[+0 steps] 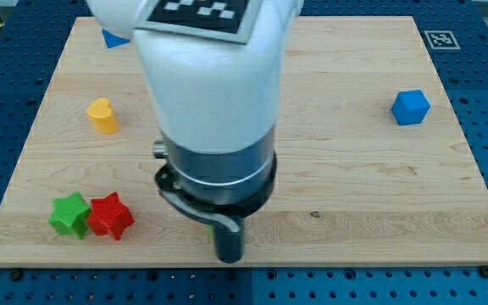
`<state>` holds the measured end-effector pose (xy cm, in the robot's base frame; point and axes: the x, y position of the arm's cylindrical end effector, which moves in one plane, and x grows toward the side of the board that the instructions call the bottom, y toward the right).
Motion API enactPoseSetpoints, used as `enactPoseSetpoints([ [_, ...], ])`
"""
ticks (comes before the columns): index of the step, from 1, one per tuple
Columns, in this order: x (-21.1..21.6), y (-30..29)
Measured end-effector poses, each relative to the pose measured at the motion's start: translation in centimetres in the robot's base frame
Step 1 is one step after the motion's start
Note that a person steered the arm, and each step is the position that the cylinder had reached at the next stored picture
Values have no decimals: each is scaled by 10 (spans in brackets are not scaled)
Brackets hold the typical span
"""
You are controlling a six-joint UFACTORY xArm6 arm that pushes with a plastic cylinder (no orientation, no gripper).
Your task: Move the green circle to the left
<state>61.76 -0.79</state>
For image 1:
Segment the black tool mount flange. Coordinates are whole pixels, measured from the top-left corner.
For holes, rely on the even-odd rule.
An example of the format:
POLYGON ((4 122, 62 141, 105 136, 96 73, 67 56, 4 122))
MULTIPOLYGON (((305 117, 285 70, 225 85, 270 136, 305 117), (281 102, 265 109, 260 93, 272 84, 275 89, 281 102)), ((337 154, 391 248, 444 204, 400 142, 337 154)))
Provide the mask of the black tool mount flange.
POLYGON ((230 204, 204 201, 186 192, 182 176, 177 174, 169 162, 156 173, 155 181, 162 198, 189 219, 211 225, 222 232, 243 232, 244 218, 256 213, 273 191, 277 170, 275 153, 269 158, 266 166, 269 168, 269 174, 261 187, 252 195, 230 204))

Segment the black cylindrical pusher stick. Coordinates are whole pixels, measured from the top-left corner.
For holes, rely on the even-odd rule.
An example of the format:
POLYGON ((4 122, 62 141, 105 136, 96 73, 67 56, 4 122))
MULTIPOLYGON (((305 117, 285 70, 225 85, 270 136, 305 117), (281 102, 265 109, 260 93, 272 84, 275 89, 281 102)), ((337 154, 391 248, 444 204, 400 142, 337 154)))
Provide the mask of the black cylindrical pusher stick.
POLYGON ((213 225, 213 238, 217 258, 224 263, 235 263, 244 252, 244 219, 229 217, 229 221, 213 225))

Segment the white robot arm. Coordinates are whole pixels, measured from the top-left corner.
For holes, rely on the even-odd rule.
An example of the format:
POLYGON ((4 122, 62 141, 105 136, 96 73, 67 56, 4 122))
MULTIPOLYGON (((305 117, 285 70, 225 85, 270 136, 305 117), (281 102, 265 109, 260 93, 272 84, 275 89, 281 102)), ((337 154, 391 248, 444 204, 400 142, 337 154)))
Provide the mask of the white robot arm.
POLYGON ((302 2, 96 1, 101 27, 134 42, 155 108, 161 196, 213 228, 219 260, 244 249, 244 220, 275 183, 286 43, 302 2))

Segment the fiducial marker on arm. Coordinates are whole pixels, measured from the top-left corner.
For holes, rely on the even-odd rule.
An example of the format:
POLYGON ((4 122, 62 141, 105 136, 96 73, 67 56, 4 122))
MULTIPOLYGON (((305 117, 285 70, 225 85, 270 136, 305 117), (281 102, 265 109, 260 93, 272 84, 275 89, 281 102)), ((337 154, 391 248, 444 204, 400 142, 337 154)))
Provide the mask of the fiducial marker on arm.
POLYGON ((148 0, 134 27, 239 44, 248 43, 262 0, 148 0))

